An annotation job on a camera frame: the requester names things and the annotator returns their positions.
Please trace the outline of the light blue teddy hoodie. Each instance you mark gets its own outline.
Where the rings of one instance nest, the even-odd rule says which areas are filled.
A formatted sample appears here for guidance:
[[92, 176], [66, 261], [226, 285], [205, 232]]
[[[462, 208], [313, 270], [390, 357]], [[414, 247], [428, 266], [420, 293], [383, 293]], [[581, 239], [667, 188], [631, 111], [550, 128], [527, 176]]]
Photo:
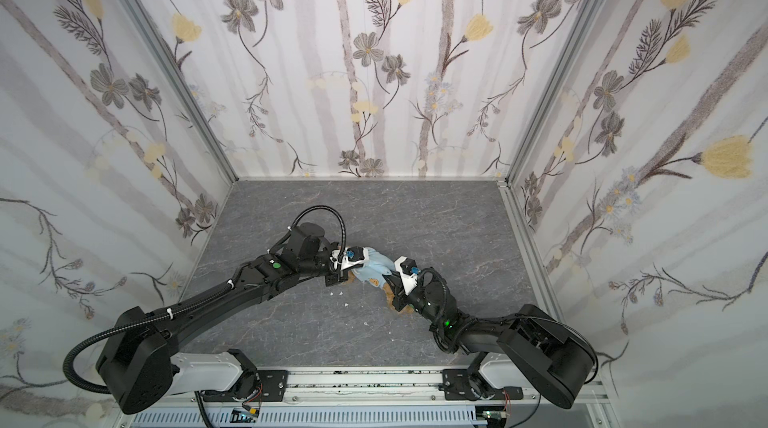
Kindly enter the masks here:
[[360, 267], [351, 269], [355, 277], [373, 287], [384, 289], [386, 276], [396, 272], [394, 262], [373, 248], [363, 248], [363, 262]]

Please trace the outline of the brown teddy bear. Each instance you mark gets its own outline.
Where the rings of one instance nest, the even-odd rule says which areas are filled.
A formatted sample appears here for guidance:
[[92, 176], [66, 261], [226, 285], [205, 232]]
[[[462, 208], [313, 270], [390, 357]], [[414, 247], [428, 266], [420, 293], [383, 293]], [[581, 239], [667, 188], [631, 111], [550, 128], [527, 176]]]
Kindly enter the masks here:
[[414, 309], [411, 305], [405, 305], [402, 309], [398, 310], [395, 307], [396, 297], [391, 289], [391, 287], [388, 284], [385, 284], [382, 286], [383, 291], [385, 293], [385, 297], [387, 300], [387, 306], [388, 308], [393, 311], [397, 312], [399, 314], [412, 314], [414, 312]]

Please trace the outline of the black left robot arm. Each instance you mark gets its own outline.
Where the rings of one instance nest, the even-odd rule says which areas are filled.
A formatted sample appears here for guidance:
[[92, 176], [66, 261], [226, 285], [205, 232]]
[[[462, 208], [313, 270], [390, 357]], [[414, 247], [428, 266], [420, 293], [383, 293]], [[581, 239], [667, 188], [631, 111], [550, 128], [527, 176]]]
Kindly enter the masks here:
[[257, 367], [238, 349], [190, 355], [185, 346], [231, 316], [314, 278], [345, 281], [369, 258], [363, 247], [329, 242], [323, 228], [303, 223], [267, 253], [243, 263], [225, 282], [186, 301], [144, 312], [124, 312], [107, 339], [97, 371], [125, 414], [136, 414], [167, 395], [214, 392], [237, 401], [258, 396]]

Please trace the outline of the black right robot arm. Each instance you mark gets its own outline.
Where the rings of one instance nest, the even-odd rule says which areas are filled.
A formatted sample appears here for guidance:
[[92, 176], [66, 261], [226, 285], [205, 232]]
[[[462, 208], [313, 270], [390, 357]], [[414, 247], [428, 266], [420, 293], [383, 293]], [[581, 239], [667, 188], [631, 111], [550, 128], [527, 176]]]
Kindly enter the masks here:
[[533, 304], [506, 316], [480, 318], [457, 307], [447, 282], [433, 268], [384, 279], [393, 294], [393, 308], [410, 306], [428, 320], [441, 351], [476, 353], [477, 362], [489, 353], [504, 354], [544, 399], [559, 408], [572, 408], [599, 371], [592, 345]]

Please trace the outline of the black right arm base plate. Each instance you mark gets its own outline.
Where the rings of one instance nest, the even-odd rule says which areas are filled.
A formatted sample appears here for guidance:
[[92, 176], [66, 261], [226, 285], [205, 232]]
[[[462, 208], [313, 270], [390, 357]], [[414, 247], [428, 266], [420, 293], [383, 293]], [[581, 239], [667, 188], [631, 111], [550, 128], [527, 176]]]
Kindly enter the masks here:
[[439, 389], [447, 401], [515, 401], [524, 398], [520, 387], [493, 388], [478, 372], [468, 368], [443, 369]]

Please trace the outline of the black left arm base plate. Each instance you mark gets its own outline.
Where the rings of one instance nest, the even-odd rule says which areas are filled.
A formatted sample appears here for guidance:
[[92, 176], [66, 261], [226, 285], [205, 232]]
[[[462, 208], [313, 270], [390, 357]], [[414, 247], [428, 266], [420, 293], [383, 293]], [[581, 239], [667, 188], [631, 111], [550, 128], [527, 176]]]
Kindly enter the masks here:
[[287, 370], [246, 371], [235, 384], [224, 392], [202, 392], [206, 402], [282, 402], [288, 386]]

